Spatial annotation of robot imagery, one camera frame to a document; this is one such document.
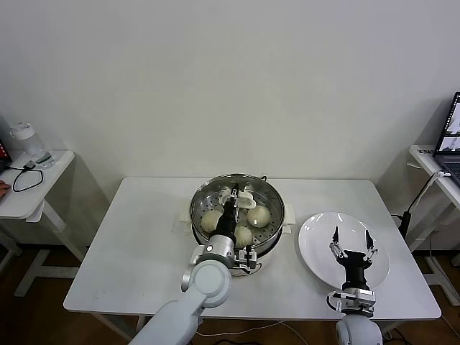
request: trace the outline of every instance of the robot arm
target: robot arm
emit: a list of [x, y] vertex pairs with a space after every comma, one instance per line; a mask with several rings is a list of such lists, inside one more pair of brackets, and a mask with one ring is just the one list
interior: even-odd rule
[[185, 345], [195, 335], [204, 308], [221, 305], [228, 297], [230, 271], [219, 261], [206, 260], [191, 272], [187, 291], [166, 303], [130, 345]]
[[161, 307], [130, 345], [185, 345], [195, 335], [204, 308], [213, 308], [225, 302], [231, 280], [229, 268], [235, 264], [237, 195], [238, 185], [225, 202], [224, 214], [218, 220], [209, 243], [195, 248], [182, 279], [184, 294], [179, 300]]
[[330, 308], [345, 314], [336, 324], [339, 345], [382, 345], [379, 326], [369, 320], [374, 315], [375, 294], [367, 286], [364, 276], [377, 253], [374, 240], [366, 230], [367, 253], [343, 250], [339, 244], [339, 228], [336, 227], [329, 247], [336, 261], [345, 268], [343, 291], [333, 291], [326, 299]]

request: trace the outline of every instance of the wooden floor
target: wooden floor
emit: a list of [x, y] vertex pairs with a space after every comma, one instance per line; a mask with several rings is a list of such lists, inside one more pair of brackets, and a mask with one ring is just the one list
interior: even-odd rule
[[[93, 316], [64, 310], [63, 301], [69, 290], [70, 280], [40, 278], [34, 282], [26, 297], [13, 297], [16, 286], [36, 253], [35, 249], [26, 249], [21, 257], [11, 262], [0, 277], [0, 344], [127, 344], [127, 341]], [[448, 257], [438, 257], [438, 259], [455, 284], [457, 291], [460, 291], [460, 269], [452, 267]], [[422, 272], [429, 272], [422, 258], [417, 258], [417, 262]], [[72, 266], [77, 265], [78, 261], [66, 249], [56, 249], [52, 250], [45, 264]], [[433, 287], [432, 291], [443, 315], [460, 332], [460, 307], [450, 306], [440, 288]], [[299, 308], [308, 308], [308, 301], [303, 301], [303, 303]], [[128, 322], [134, 324], [136, 319], [131, 317]], [[271, 323], [269, 321], [207, 320], [200, 326], [199, 331], [203, 334], [214, 334], [241, 331]], [[336, 344], [334, 322], [289, 322], [288, 324], [302, 334], [309, 345]], [[442, 319], [404, 323], [398, 327], [398, 330], [412, 345], [460, 344], [460, 340]], [[302, 344], [302, 341], [290, 329], [282, 325], [236, 336], [202, 337], [196, 335], [193, 338], [193, 344], [212, 345], [220, 339], [238, 342], [256, 341], [263, 345]], [[404, 345], [404, 342], [391, 341], [389, 344]]]

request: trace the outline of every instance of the laptop screen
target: laptop screen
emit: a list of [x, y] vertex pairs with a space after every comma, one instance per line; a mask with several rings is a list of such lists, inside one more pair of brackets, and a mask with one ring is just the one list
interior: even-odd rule
[[444, 124], [435, 155], [460, 155], [460, 92], [457, 92]]

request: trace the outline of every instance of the stainless steel steamer basket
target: stainless steel steamer basket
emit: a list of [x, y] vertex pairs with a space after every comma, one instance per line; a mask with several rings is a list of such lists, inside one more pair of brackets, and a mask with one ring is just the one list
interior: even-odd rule
[[208, 243], [208, 233], [201, 228], [203, 214], [212, 210], [223, 212], [223, 207], [219, 204], [219, 197], [225, 190], [232, 189], [236, 183], [238, 183], [240, 190], [245, 189], [254, 196], [258, 206], [265, 206], [270, 211], [270, 222], [264, 228], [249, 225], [246, 220], [248, 210], [240, 208], [238, 213], [238, 224], [248, 226], [251, 229], [254, 237], [252, 247], [257, 252], [257, 256], [262, 257], [280, 239], [282, 223], [285, 218], [285, 204], [281, 199], [281, 195], [262, 178], [231, 174], [218, 176], [202, 185], [195, 192], [190, 203], [190, 220], [193, 234], [199, 244]]

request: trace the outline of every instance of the white table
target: white table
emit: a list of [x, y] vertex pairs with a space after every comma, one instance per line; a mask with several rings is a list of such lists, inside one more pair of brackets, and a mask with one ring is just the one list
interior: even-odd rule
[[[55, 159], [55, 164], [49, 169], [43, 170], [43, 183], [24, 192], [15, 193], [12, 190], [9, 191], [0, 202], [0, 219], [25, 219], [27, 222], [35, 223], [41, 219], [42, 213], [44, 213], [52, 224], [51, 231], [53, 234], [81, 261], [87, 251], [86, 247], [79, 242], [75, 242], [75, 239], [70, 239], [71, 230], [45, 200], [45, 196], [72, 162], [75, 155], [72, 151], [52, 151], [51, 153]], [[11, 166], [21, 168], [28, 161], [29, 157], [25, 153], [19, 152], [18, 158], [13, 161]], [[0, 180], [12, 185], [19, 173], [20, 171], [17, 170], [5, 170], [0, 174]], [[26, 172], [18, 180], [17, 187], [24, 188], [35, 184], [39, 180], [40, 174], [38, 172]], [[9, 225], [7, 222], [2, 221], [1, 225], [8, 230]], [[4, 234], [0, 235], [0, 244], [9, 250], [5, 259], [11, 258], [13, 254], [21, 254], [14, 241]], [[78, 271], [77, 267], [42, 266], [49, 252], [49, 250], [39, 252], [14, 293], [15, 296], [24, 296], [36, 277], [75, 277]]]
[[[433, 158], [435, 147], [430, 145], [413, 145], [410, 147], [410, 154], [417, 163], [429, 174], [432, 175], [441, 167]], [[440, 203], [437, 203], [426, 215], [418, 222], [406, 236], [410, 251], [414, 251], [436, 230], [440, 223], [451, 224], [459, 218], [456, 209], [460, 208], [460, 188], [451, 178], [439, 178], [436, 184], [447, 196]], [[460, 305], [460, 296], [455, 287], [447, 278], [446, 273], [435, 258], [425, 258], [433, 274], [425, 275], [425, 279], [430, 285], [440, 285], [446, 297], [452, 305]], [[454, 258], [454, 264], [460, 264], [460, 256]]]
[[[207, 179], [125, 178], [64, 301], [69, 311], [152, 315], [177, 299], [197, 245], [179, 220], [184, 201]], [[375, 290], [376, 321], [441, 316], [429, 287], [374, 185], [366, 180], [269, 180], [294, 208], [296, 225], [283, 234], [270, 265], [233, 279], [229, 299], [205, 318], [338, 320], [326, 305], [333, 289], [300, 261], [300, 225], [322, 211], [339, 211], [374, 229], [390, 256], [390, 273]]]

